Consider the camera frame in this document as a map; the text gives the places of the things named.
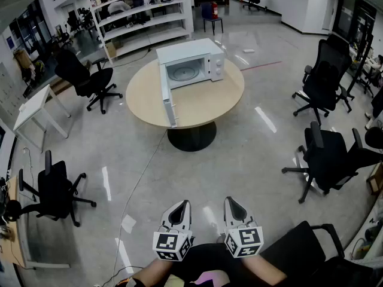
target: microwave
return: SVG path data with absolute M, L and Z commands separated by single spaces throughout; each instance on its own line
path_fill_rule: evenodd
M 170 45 L 156 51 L 163 103 L 171 126 L 176 127 L 171 90 L 206 80 L 222 80 L 224 52 L 209 38 Z

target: white table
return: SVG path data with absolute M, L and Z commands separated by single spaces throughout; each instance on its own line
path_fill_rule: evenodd
M 29 139 L 22 131 L 21 128 L 24 126 L 28 120 L 32 119 L 32 121 L 43 131 L 46 132 L 46 129 L 36 120 L 35 116 L 42 112 L 43 116 L 56 128 L 59 133 L 64 136 L 64 138 L 68 138 L 68 134 L 64 131 L 61 126 L 55 122 L 52 116 L 47 112 L 44 105 L 47 100 L 48 94 L 51 95 L 54 101 L 56 101 L 57 105 L 61 108 L 63 113 L 69 118 L 71 115 L 66 111 L 65 107 L 58 100 L 57 96 L 54 94 L 53 90 L 49 85 L 45 86 L 42 90 L 40 90 L 37 94 L 31 97 L 23 107 L 23 110 L 19 112 L 19 116 L 17 117 L 16 123 L 13 127 L 14 132 L 16 132 L 21 138 L 25 141 L 29 142 L 35 148 L 42 152 L 42 147 L 38 146 L 35 142 Z

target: shelving unit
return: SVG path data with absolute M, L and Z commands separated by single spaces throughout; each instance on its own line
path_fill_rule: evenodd
M 367 252 L 366 256 L 362 259 L 351 259 L 352 250 L 354 249 L 355 244 L 357 241 L 364 237 L 364 233 L 368 228 L 374 227 L 376 225 L 376 221 L 378 220 L 378 212 L 380 203 L 383 205 L 383 191 L 381 191 L 380 195 L 378 196 L 378 199 L 376 200 L 370 214 L 367 216 L 364 224 L 359 229 L 359 232 L 355 235 L 354 239 L 350 242 L 350 244 L 347 246 L 345 251 L 345 258 L 360 265 L 365 265 L 367 267 L 372 268 L 382 268 L 383 267 L 383 228 L 380 230 L 378 236 L 376 237 L 375 241 L 372 243 L 371 248 Z
M 107 6 L 113 2 L 121 0 L 110 0 L 103 4 L 92 7 L 92 3 L 88 0 L 90 5 L 90 11 L 92 12 L 93 20 L 95 22 L 96 29 L 99 33 L 101 43 L 108 56 L 111 64 L 113 59 L 118 56 L 122 56 L 131 51 L 137 50 L 142 47 L 146 47 L 157 42 L 165 41 L 172 38 L 181 36 L 190 36 L 193 30 L 193 17 L 192 17 L 192 6 L 190 0 L 172 0 L 169 2 L 163 2 L 158 4 L 149 4 L 148 0 L 144 0 L 144 5 L 114 16 L 109 16 L 103 20 L 100 19 L 99 12 L 102 7 Z M 165 14 L 158 17 L 150 17 L 146 23 L 136 24 L 132 27 L 123 26 L 120 28 L 114 28 L 113 22 L 116 20 L 123 19 L 140 12 L 147 12 L 155 8 L 172 6 L 172 10 L 176 9 L 173 13 Z M 115 56 L 110 56 L 106 44 L 108 42 L 114 42 L 118 39 L 122 46 L 116 48 Z

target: table base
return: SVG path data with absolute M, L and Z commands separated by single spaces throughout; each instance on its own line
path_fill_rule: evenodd
M 190 129 L 168 129 L 170 143 L 177 149 L 185 152 L 195 152 L 210 145 L 217 134 L 215 122 Z

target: polished concrete floor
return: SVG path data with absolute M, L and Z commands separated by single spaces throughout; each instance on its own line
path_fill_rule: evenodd
M 98 206 L 94 209 L 77 203 L 79 228 L 73 226 L 70 217 L 54 222 L 36 218 L 34 213 L 28 216 L 32 256 L 41 262 L 68 262 L 71 268 L 21 269 L 25 286 L 102 285 L 113 273 L 121 216 L 125 215 L 136 223 L 131 233 L 121 231 L 115 272 L 124 267 L 127 257 L 131 265 L 147 265 L 155 258 L 151 250 L 153 232 L 159 227 L 162 212 L 183 199 L 191 203 L 191 229 L 197 245 L 215 242 L 222 232 L 226 196 L 237 198 L 254 212 L 263 228 L 265 247 L 303 220 L 312 225 L 334 224 L 344 246 L 359 229 L 374 202 L 366 186 L 371 167 L 360 169 L 340 191 L 331 190 L 325 197 L 309 192 L 304 204 L 297 201 L 303 178 L 281 173 L 281 168 L 294 166 L 294 152 L 305 141 L 304 129 L 315 120 L 311 110 L 293 117 L 293 111 L 304 102 L 291 95 L 302 89 L 303 70 L 307 64 L 314 65 L 320 37 L 301 35 L 277 23 L 248 25 L 247 19 L 241 25 L 224 22 L 224 34 L 217 29 L 213 37 L 211 30 L 204 33 L 199 28 L 193 37 L 212 38 L 245 78 L 242 99 L 216 121 L 217 136 L 206 149 L 187 153 L 174 148 L 165 129 L 145 124 L 129 111 L 125 97 L 109 99 L 105 115 L 97 105 L 88 112 L 87 98 L 76 96 L 73 88 L 59 95 L 71 118 L 63 116 L 52 101 L 47 104 L 69 138 L 48 127 L 44 150 L 52 151 L 54 163 L 66 162 L 70 180 L 87 174 L 80 182 L 78 196 L 94 200 Z M 245 48 L 255 52 L 244 53 Z M 117 84 L 116 90 L 125 94 L 134 74 L 155 58 L 155 50 L 147 54 L 143 49 L 117 61 L 113 66 L 138 59 L 114 68 L 111 82 Z M 347 87 L 350 81 L 346 74 L 342 84 Z M 342 133 L 348 148 L 353 144 L 353 127 L 364 136 L 363 114 L 370 110 L 371 101 L 359 86 L 352 93 L 355 99 L 350 114 L 339 102 L 327 118 L 322 116 L 323 129 Z M 23 142 L 17 143 L 12 175 L 24 166 L 25 179 L 31 184 L 28 152 L 23 153 L 23 147 Z M 37 174 L 44 168 L 44 154 L 28 147 L 36 186 Z M 22 202 L 32 203 L 25 197 Z M 316 234 L 326 255 L 335 254 L 326 232 Z M 123 270 L 115 281 L 128 275 Z

